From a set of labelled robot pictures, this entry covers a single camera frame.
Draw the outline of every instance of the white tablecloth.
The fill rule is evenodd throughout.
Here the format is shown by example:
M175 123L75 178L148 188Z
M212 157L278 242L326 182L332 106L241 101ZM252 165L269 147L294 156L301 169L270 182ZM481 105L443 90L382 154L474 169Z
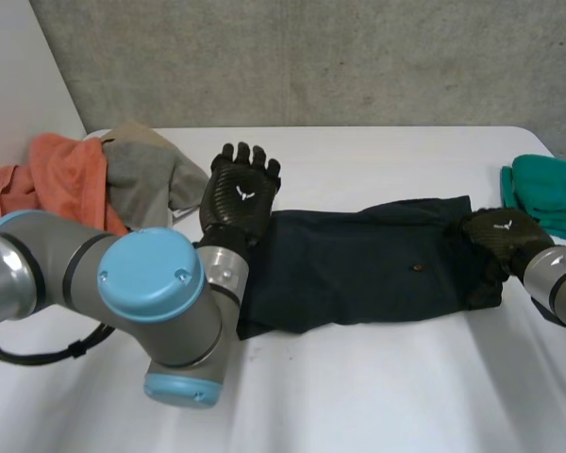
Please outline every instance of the white tablecloth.
M262 145L282 165L279 210L463 194L474 209L499 206L500 167L549 155L515 127L158 131L206 170L223 143ZM196 213L176 229L199 239ZM94 325L51 308L3 323L0 343L58 349ZM77 361L0 363L0 452L566 453L566 329L544 321L515 278L499 309L241 343L211 411L145 397L148 362L116 332Z

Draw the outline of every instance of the teal cloth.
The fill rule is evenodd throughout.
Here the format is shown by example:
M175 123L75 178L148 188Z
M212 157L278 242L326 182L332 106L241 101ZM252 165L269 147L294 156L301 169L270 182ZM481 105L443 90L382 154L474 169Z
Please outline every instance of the teal cloth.
M503 203L526 211L550 234L566 239L566 160L525 155L501 170Z

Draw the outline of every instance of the black cable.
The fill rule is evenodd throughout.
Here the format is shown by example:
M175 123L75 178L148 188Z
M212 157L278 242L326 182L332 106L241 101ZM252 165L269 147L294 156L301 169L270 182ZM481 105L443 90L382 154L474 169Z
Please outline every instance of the black cable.
M40 366L55 363L57 361L64 361L70 357L77 359L78 357L86 354L90 348L95 347L106 340L114 330L115 329L111 326L100 324L84 340L73 342L67 347L67 349L63 349L62 351L49 352L45 354L13 354L0 347L0 361L13 363L15 365Z

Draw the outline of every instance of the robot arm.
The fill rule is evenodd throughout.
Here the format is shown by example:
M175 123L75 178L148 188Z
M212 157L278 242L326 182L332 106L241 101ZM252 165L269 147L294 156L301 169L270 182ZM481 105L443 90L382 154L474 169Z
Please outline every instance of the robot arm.
M516 276L539 304L541 314L566 326L566 246L545 248L534 256L533 253L534 250L522 252L513 260Z
M197 249L173 230L123 238L42 211L0 220L0 322L61 305L132 335L152 359L144 390L177 406L212 407L236 339L247 249L264 233L279 165L240 143L212 163Z
M494 255L505 273L522 281L545 319L566 327L566 246L555 245L520 210L482 210L459 226L476 245Z

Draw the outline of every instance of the concrete wall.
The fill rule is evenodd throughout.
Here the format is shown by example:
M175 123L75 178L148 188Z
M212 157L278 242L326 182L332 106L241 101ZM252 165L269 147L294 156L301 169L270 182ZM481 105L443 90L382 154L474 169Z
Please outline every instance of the concrete wall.
M515 125L566 155L566 0L32 0L88 130Z

